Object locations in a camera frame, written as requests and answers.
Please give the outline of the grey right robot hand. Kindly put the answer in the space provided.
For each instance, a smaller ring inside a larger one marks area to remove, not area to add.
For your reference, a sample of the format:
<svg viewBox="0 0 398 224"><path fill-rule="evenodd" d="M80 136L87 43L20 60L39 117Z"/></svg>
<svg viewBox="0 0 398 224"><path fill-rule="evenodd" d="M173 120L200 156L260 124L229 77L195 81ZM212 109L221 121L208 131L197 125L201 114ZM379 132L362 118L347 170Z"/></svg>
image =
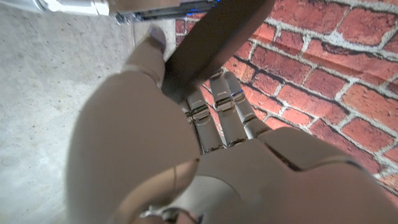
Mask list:
<svg viewBox="0 0 398 224"><path fill-rule="evenodd" d="M140 12L179 6L181 0L1 0L1 4L25 11L62 12L108 16L115 12Z"/></svg>

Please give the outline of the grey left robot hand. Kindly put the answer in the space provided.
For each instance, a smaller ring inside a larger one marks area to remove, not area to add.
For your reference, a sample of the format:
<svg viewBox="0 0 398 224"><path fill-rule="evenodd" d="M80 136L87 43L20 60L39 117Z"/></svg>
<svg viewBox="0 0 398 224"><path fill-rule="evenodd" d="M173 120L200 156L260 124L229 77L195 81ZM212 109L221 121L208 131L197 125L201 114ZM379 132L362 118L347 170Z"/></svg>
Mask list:
<svg viewBox="0 0 398 224"><path fill-rule="evenodd" d="M349 154L299 129L272 129L237 78L203 95L161 92L165 35L152 27L90 96L67 165L70 223L396 223L397 207Z"/></svg>

